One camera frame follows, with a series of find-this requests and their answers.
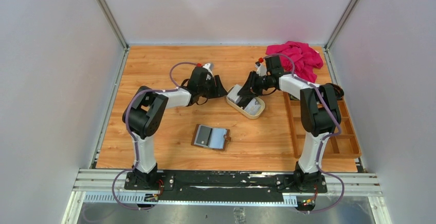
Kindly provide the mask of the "beige oval card tray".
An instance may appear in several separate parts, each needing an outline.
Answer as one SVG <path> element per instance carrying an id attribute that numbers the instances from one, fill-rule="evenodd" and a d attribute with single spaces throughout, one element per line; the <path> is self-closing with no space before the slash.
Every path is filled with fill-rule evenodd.
<path id="1" fill-rule="evenodd" d="M 259 97 L 253 98 L 253 100 L 246 106 L 246 108 L 240 108 L 238 104 L 232 103 L 227 99 L 227 96 L 226 101 L 231 107 L 246 116 L 248 119 L 259 118 L 266 107 L 265 102 Z"/>

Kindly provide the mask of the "brown leather card holder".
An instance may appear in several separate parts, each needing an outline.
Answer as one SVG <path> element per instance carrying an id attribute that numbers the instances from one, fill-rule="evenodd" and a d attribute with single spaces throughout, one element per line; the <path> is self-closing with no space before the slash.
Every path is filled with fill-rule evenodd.
<path id="1" fill-rule="evenodd" d="M 201 124 L 197 124 L 193 133 L 191 145 L 200 147 L 198 145 L 194 145 L 194 137 L 196 135 L 196 130 L 198 126 Z M 230 136 L 230 130 L 225 128 L 217 128 L 217 127 L 211 127 L 212 128 L 212 134 L 210 137 L 210 143 L 208 147 L 200 147 L 205 148 L 209 150 L 216 150 L 216 151 L 225 151 L 228 143 L 232 140 Z"/>

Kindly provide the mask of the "dark grey card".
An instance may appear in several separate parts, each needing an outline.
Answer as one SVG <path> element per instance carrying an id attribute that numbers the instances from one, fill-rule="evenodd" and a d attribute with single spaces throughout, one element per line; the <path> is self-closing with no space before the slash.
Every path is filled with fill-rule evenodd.
<path id="1" fill-rule="evenodd" d="M 204 125 L 199 125 L 194 137 L 194 145 L 200 147 L 208 147 L 210 143 L 210 137 L 212 134 L 212 128 Z"/>

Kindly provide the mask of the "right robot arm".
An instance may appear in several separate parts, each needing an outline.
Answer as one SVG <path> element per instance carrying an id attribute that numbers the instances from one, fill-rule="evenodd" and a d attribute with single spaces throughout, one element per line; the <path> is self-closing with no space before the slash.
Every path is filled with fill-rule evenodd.
<path id="1" fill-rule="evenodd" d="M 262 96 L 273 88 L 297 98 L 300 102 L 301 124 L 306 131 L 302 155 L 296 163 L 290 183 L 280 183 L 279 189 L 295 187 L 301 192 L 319 189 L 323 181 L 322 157 L 332 136 L 341 133 L 341 114 L 332 84 L 318 85 L 297 76 L 295 71 L 285 71 L 280 53 L 267 55 L 256 63 L 238 96 Z"/>

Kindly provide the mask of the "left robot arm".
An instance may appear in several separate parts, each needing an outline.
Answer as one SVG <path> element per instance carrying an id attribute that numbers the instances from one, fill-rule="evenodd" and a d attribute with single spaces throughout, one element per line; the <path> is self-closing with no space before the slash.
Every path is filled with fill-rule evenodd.
<path id="1" fill-rule="evenodd" d="M 227 95 L 221 79 L 212 73 L 213 64 L 197 64 L 190 78 L 174 89 L 140 87 L 123 113 L 122 120 L 134 147 L 132 176 L 146 190 L 157 185 L 157 161 L 154 156 L 154 135 L 164 112 L 169 108 L 189 107 L 199 99 Z"/>

